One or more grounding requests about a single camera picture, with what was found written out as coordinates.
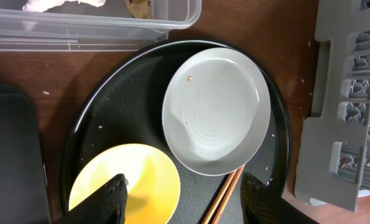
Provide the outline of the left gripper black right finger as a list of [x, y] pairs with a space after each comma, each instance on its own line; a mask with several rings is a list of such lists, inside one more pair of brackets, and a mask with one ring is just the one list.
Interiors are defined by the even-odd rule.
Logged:
[[245, 224], [312, 224], [317, 223], [282, 197], [271, 192], [251, 173], [245, 172], [240, 190]]

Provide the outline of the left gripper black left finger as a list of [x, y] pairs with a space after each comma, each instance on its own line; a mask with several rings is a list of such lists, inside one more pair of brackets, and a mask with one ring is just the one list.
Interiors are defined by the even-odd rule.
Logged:
[[124, 224], [127, 179], [117, 174], [53, 224]]

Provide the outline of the yellow bowl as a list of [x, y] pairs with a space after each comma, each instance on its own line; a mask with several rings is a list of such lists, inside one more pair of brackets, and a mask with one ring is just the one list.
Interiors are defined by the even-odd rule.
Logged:
[[180, 178], [172, 160], [145, 144], [107, 149], [81, 170], [70, 192], [72, 210], [117, 174], [128, 182], [126, 223], [168, 223], [180, 198]]

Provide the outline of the gold coffee sachet wrapper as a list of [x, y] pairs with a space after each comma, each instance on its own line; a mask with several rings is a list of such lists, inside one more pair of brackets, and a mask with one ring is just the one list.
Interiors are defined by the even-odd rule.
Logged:
[[136, 19], [153, 19], [150, 0], [124, 0], [124, 3]]

